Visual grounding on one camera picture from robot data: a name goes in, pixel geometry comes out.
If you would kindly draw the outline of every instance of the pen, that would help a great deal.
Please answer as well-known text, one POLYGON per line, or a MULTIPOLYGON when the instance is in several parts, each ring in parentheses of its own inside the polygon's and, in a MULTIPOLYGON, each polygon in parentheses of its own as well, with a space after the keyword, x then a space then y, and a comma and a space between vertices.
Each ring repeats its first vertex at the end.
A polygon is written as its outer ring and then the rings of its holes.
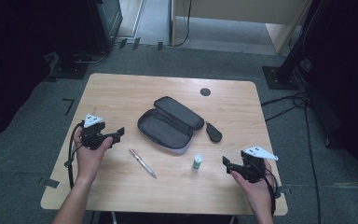
POLYGON ((152 169, 150 169, 150 167, 148 165, 146 165, 146 163, 142 160, 142 158, 138 155, 138 153, 135 152, 134 149, 129 149, 130 153, 132 153, 133 157, 135 157, 135 159, 141 163, 141 165, 146 169, 146 171, 153 177, 157 178, 156 174, 153 172, 152 169))

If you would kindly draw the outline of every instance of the cable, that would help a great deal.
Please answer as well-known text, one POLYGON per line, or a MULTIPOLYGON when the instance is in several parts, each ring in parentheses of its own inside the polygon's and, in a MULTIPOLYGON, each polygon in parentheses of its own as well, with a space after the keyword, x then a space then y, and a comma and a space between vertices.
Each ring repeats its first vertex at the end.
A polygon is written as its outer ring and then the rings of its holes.
POLYGON ((300 83, 304 88, 307 88, 310 85, 306 80, 306 76, 310 74, 311 68, 312 63, 310 62, 310 59, 300 59, 295 62, 293 75, 297 78, 298 83, 300 83))
MULTIPOLYGON (((265 102, 265 103, 263 103, 261 105, 263 106, 263 105, 273 104, 273 103, 279 102, 280 100, 284 100, 284 99, 292 99, 293 103, 295 104, 294 107, 302 107, 302 108, 304 108, 304 111, 305 111, 305 120, 306 120, 306 125, 307 125, 308 149, 309 149, 309 153, 310 153, 310 164, 311 164, 311 167, 312 167, 312 175, 313 175, 315 191, 316 191, 316 203, 317 203, 317 210, 318 210, 318 223, 322 223, 321 200, 320 200, 320 195, 319 195, 319 185, 318 185, 318 179, 317 179, 317 176, 316 176, 315 164, 314 164, 314 161, 313 161, 312 147, 311 147, 311 143, 310 143, 310 124, 309 124, 309 121, 308 121, 308 113, 307 113, 308 104, 309 104, 309 98, 308 98, 308 96, 307 96, 307 94, 305 92, 299 92, 299 93, 297 93, 295 95, 292 95, 292 96, 284 96, 284 97, 279 98, 279 99, 267 101, 267 102, 265 102), (296 100, 300 100, 300 101, 302 101, 302 103, 298 104, 298 103, 296 103, 296 100)), ((293 108, 287 109, 287 110, 281 112, 280 114, 278 114, 277 116, 274 116, 273 118, 276 118, 276 117, 280 116, 281 114, 286 113, 287 111, 289 111, 291 109, 293 109, 293 108)))
POLYGON ((319 196, 319 185, 318 185, 318 178, 316 177, 316 171, 315 171, 315 164, 313 162, 313 154, 312 154, 312 148, 310 145, 310 124, 308 122, 308 113, 307 113, 307 105, 305 105, 305 121, 307 124, 307 137, 308 137, 308 149, 310 151, 310 164, 312 166, 312 174, 313 174, 313 180, 315 183, 315 191, 316 191, 316 203, 318 206, 318 223, 322 223, 321 218, 321 199, 319 196))
POLYGON ((289 39, 289 52, 292 52, 292 38, 289 39))
POLYGON ((175 47, 181 47, 188 39, 188 34, 190 33, 190 14, 191 14, 191 2, 192 0, 190 0, 190 5, 188 6, 188 14, 187 14, 187 24, 185 23, 185 27, 187 29, 187 35, 186 35, 186 38, 185 40, 178 44, 178 45, 175 45, 175 47))
MULTIPOLYGON (((266 181, 267 184, 267 188, 269 191, 269 196, 271 197, 271 214, 274 216, 275 210, 276 210, 276 198, 277 198, 277 191, 274 191, 274 188, 270 185, 269 181, 267 180, 266 177, 266 172, 261 172, 260 169, 258 169, 258 167, 252 163, 249 160, 246 160, 247 162, 249 162, 256 170, 258 173, 260 173, 262 175, 262 178, 264 179, 264 181, 266 181)), ((272 174, 272 172, 268 169, 266 169, 267 171, 269 171, 269 173, 273 176, 273 181, 275 184, 276 189, 278 188, 278 182, 276 182, 276 178, 275 176, 272 174)))
POLYGON ((265 122, 275 119, 277 117, 279 117, 280 115, 283 115, 289 111, 291 111, 294 108, 304 108, 304 105, 308 103, 309 98, 306 92, 299 92, 295 95, 290 95, 290 96, 284 96, 282 98, 278 98, 278 99, 274 99, 274 100, 270 100, 270 101, 266 101, 265 103, 262 103, 261 106, 265 106, 265 105, 270 105, 276 102, 279 102, 281 100, 292 100, 294 106, 292 106, 289 109, 283 110, 282 112, 272 116, 271 118, 265 119, 265 122))
MULTIPOLYGON (((114 44, 114 46, 120 45, 120 44, 121 44, 121 42, 117 42, 117 43, 114 44)), ((133 44, 134 43, 126 43, 125 45, 127 46, 127 45, 133 45, 133 44)), ((158 47, 158 45, 153 45, 153 44, 139 44, 138 46, 158 47)), ((172 46, 172 45, 163 45, 163 46, 164 46, 164 48, 172 48, 172 49, 178 48, 177 45, 174 45, 174 46, 172 46)))
POLYGON ((72 152, 72 143, 74 141, 74 136, 75 136, 75 132, 76 130, 81 127, 83 125, 83 123, 78 123, 74 130, 72 131, 72 134, 71 134, 71 140, 69 142, 69 150, 68 150, 68 161, 65 162, 64 166, 66 168, 68 168, 68 176, 69 176, 69 186, 71 188, 74 187, 74 173, 73 173, 73 170, 72 170, 72 161, 74 161, 74 156, 75 156, 75 152, 80 149, 82 146, 78 147, 77 149, 75 149, 74 152, 72 152))
POLYGON ((98 59, 97 61, 85 61, 85 62, 82 62, 82 61, 75 61, 76 63, 98 63, 98 62, 100 62, 100 61, 102 61, 105 57, 106 57, 106 55, 107 55, 107 52, 103 55, 103 57, 102 58, 100 58, 100 59, 98 59))
POLYGON ((95 217, 95 211, 92 211, 91 218, 89 219, 89 224, 92 224, 94 222, 95 217))

